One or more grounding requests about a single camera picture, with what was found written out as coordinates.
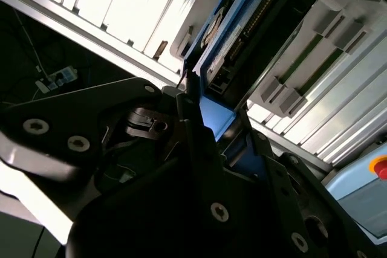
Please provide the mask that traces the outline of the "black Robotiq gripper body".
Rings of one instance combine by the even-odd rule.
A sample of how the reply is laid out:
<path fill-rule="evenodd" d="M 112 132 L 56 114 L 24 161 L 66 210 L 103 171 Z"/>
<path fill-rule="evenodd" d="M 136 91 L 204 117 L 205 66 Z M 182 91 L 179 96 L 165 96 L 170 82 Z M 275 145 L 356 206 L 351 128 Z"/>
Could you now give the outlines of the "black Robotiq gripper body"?
<path fill-rule="evenodd" d="M 279 205 L 284 166 L 257 158 L 250 176 L 210 149 L 179 153 L 93 200 L 70 231 L 67 257 L 260 257 L 288 248 Z"/>

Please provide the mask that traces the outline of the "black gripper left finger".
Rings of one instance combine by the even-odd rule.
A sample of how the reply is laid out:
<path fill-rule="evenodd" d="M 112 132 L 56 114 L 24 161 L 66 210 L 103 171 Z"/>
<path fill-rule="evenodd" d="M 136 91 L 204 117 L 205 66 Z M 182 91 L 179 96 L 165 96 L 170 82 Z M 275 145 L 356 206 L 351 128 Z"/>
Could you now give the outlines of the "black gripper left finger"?
<path fill-rule="evenodd" d="M 186 92 L 134 77 L 1 111 L 1 192 L 51 231 L 179 153 L 210 149 L 197 78 Z"/>

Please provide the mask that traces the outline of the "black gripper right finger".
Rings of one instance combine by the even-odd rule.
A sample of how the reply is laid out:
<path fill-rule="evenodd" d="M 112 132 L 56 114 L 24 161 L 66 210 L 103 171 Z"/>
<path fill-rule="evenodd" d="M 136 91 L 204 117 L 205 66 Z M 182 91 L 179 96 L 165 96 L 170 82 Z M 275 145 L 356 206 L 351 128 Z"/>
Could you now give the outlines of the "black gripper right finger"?
<path fill-rule="evenodd" d="M 377 257 L 378 248 L 294 155 L 275 157 L 268 138 L 238 113 L 242 153 L 235 172 L 255 181 L 258 218 L 266 241 L 280 257 Z"/>

